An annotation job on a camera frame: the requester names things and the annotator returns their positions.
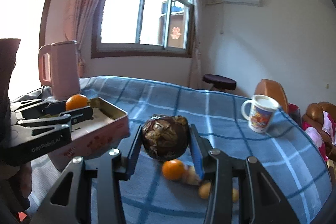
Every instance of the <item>kettle handle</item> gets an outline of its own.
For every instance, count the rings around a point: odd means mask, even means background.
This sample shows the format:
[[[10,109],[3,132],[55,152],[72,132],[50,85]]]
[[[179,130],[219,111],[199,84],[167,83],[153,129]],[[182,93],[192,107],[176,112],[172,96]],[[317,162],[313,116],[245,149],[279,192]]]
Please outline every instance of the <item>kettle handle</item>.
[[[44,45],[39,49],[39,79],[40,79],[41,85],[47,85],[47,86],[51,86],[51,81],[48,81],[46,79],[46,66],[45,66],[43,56],[45,54],[49,54],[50,56],[50,49],[51,49],[50,44]],[[50,71],[50,57],[48,61],[48,69]]]

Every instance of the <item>stool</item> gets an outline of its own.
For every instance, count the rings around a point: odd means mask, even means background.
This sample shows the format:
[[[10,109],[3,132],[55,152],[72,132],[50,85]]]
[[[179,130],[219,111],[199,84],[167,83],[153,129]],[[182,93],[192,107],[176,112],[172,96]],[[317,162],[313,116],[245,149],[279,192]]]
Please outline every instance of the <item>stool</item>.
[[[237,87],[235,80],[220,75],[203,75],[202,80],[213,85],[211,90],[225,92],[225,90],[235,90]]]

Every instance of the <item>mug with cartoon print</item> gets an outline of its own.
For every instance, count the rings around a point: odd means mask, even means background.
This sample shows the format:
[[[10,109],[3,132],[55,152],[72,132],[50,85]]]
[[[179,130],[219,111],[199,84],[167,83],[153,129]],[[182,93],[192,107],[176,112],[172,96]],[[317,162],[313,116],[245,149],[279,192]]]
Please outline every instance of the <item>mug with cartoon print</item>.
[[[245,107],[251,103],[250,115],[245,112]],[[253,95],[251,100],[245,101],[241,106],[243,117],[249,121],[249,128],[257,133],[265,133],[270,125],[273,115],[279,108],[279,103],[266,95]]]

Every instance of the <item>pink tin box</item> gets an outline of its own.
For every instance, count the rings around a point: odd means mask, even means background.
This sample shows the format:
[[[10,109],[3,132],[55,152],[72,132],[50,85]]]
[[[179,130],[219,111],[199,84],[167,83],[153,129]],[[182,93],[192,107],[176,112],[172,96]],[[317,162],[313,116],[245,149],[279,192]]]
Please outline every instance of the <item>pink tin box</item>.
[[[63,169],[75,156],[92,157],[107,151],[110,145],[129,137],[127,112],[102,98],[90,100],[93,119],[72,126],[72,142],[48,153],[58,170]]]

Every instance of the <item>mandarin orange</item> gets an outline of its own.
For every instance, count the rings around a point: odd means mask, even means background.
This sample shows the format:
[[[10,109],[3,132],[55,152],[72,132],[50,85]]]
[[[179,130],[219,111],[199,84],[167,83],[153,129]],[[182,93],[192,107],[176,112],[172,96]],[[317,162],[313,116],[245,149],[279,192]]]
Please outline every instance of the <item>mandarin orange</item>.
[[[76,94],[71,96],[66,104],[65,104],[65,109],[66,111],[73,110],[76,108],[81,108],[89,105],[89,99],[81,94]]]
[[[169,160],[162,165],[162,174],[168,180],[179,180],[184,172],[184,163],[180,160]]]

